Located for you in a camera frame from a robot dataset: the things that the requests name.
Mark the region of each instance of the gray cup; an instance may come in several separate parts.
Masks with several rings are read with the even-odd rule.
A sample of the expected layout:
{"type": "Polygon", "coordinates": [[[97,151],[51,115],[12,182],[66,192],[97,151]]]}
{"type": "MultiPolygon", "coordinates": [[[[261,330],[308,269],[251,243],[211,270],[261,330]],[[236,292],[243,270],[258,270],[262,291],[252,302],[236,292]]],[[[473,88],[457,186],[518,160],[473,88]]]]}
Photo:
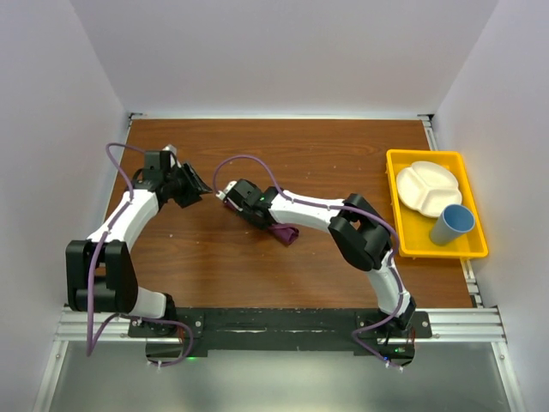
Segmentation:
{"type": "Polygon", "coordinates": [[[435,245],[443,246],[470,232],[473,227],[473,212],[461,204],[451,204],[444,208],[429,237],[435,245]]]}

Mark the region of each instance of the purple rag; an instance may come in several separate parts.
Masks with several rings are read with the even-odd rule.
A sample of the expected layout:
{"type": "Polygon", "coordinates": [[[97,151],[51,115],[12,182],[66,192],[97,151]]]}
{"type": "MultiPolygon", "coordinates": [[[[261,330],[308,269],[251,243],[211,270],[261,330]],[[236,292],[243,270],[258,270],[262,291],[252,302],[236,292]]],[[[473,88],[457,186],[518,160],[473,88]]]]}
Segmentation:
{"type": "MultiPolygon", "coordinates": [[[[232,203],[223,202],[230,210],[236,211],[232,203]]],[[[273,225],[267,229],[284,245],[291,245],[299,236],[299,229],[288,225],[273,225]]]]}

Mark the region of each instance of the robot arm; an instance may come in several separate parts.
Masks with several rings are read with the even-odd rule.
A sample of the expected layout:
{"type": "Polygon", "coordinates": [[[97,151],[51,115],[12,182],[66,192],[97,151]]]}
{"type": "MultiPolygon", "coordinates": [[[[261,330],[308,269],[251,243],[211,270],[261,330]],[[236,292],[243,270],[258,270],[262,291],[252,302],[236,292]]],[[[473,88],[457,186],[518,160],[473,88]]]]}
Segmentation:
{"type": "Polygon", "coordinates": [[[389,232],[378,222],[341,207],[350,206],[379,217],[376,210],[356,194],[347,199],[327,200],[304,197],[290,191],[283,193],[285,196],[274,187],[263,192],[250,181],[241,179],[229,183],[216,196],[261,229],[290,224],[330,233],[347,262],[366,272],[376,292],[379,310],[391,314],[398,307],[394,325],[405,330],[415,310],[415,302],[403,285],[399,290],[400,277],[397,277],[394,262],[389,261],[392,252],[389,232]],[[358,228],[352,224],[356,221],[359,222],[358,228]]]}
{"type": "Polygon", "coordinates": [[[106,222],[86,240],[73,240],[67,246],[67,286],[69,306],[74,311],[87,310],[87,277],[91,257],[105,232],[97,265],[105,267],[105,276],[94,278],[94,311],[118,312],[144,318],[163,318],[175,311],[168,294],[138,287],[130,250],[137,237],[162,208],[173,199],[181,208],[211,192],[188,163],[177,161],[176,149],[147,151],[144,168],[134,176],[133,198],[126,191],[122,202],[106,222]]]}

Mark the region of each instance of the white backdrop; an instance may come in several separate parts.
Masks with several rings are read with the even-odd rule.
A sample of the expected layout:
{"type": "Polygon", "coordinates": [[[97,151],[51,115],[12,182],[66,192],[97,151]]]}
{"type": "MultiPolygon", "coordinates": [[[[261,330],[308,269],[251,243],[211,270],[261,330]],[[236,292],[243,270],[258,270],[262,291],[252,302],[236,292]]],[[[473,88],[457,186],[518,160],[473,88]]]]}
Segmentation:
{"type": "Polygon", "coordinates": [[[0,2],[0,410],[33,408],[66,299],[64,249],[98,225],[124,110],[68,0],[0,2]]]}
{"type": "Polygon", "coordinates": [[[435,116],[443,148],[463,153],[491,248],[474,264],[499,305],[531,411],[549,405],[549,3],[500,0],[435,116]]]}
{"type": "Polygon", "coordinates": [[[71,0],[124,107],[434,112],[496,0],[71,0]]]}

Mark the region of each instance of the wooden table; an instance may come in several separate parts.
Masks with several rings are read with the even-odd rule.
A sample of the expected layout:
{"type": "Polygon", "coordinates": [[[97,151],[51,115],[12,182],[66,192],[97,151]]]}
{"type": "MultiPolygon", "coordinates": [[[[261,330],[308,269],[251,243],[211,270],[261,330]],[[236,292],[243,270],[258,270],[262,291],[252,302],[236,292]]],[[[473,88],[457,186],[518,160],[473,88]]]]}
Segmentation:
{"type": "MultiPolygon", "coordinates": [[[[173,144],[208,184],[225,158],[256,155],[284,188],[320,198],[362,194],[391,224],[385,152],[428,148],[420,121],[392,120],[136,120],[128,143],[173,144]]],[[[122,166],[133,173],[142,154],[126,150],[122,166]]],[[[219,186],[240,178],[270,185],[259,165],[234,161],[222,169],[219,186]]],[[[110,211],[123,189],[117,179],[110,211]]],[[[132,260],[139,284],[171,294],[178,306],[377,306],[366,276],[345,262],[331,236],[302,228],[286,247],[213,195],[186,209],[165,205],[143,230],[132,260]]],[[[458,260],[396,262],[419,307],[471,306],[458,260]]]]}

